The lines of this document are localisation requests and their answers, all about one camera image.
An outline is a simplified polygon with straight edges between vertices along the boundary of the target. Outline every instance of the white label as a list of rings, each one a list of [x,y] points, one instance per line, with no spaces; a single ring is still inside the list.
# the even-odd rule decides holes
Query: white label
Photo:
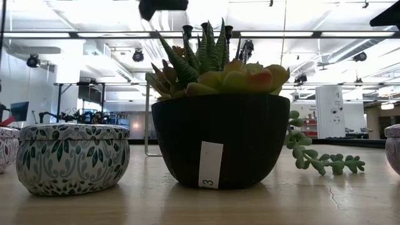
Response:
[[[203,141],[199,165],[199,187],[218,189],[219,171],[223,158],[223,144]]]

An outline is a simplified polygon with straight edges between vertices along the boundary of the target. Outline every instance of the potted plant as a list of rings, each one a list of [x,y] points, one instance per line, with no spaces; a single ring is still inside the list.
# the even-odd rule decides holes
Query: potted plant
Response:
[[[324,166],[332,166],[340,174],[348,166],[340,155],[332,162],[330,155],[317,158],[316,151],[302,147],[311,140],[290,129],[302,121],[298,112],[289,112],[289,99],[279,96],[289,70],[246,64],[246,55],[239,59],[240,40],[229,62],[223,20],[216,43],[211,24],[203,26],[196,53],[190,35],[184,35],[183,48],[170,47],[158,36],[173,68],[165,60],[162,70],[152,64],[157,88],[170,95],[152,105],[152,116],[164,161],[180,183],[218,189],[251,186],[271,172],[284,142],[293,149],[298,168],[312,164],[324,174]],[[363,166],[357,159],[352,157],[351,169]]]

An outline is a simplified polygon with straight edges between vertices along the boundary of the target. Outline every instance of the table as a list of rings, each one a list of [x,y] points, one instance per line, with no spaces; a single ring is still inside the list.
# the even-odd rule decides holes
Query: table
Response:
[[[313,168],[298,170],[284,148],[270,175],[252,188],[188,189],[161,157],[145,157],[144,146],[131,146],[119,184],[83,196],[32,196],[9,168],[0,175],[0,224],[400,224],[400,176],[383,150],[313,148],[360,155],[366,172],[320,176]]]

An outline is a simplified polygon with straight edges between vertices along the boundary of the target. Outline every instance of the crack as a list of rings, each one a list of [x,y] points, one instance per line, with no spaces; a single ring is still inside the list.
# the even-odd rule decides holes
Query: crack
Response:
[[[337,207],[338,210],[342,210],[342,209],[340,208],[339,203],[335,200],[335,194],[333,194],[332,188],[330,187],[330,185],[329,185],[329,184],[325,184],[325,185],[329,188],[329,193],[331,193],[331,200],[332,200],[332,202],[335,203],[335,205],[336,205],[336,207]]]

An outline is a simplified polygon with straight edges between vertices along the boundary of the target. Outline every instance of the dark bowl planter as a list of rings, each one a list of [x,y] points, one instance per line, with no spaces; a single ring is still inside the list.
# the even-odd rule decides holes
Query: dark bowl planter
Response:
[[[263,180],[278,160],[289,99],[269,94],[183,97],[152,105],[162,156],[181,184],[199,187],[203,141],[223,144],[219,189]]]

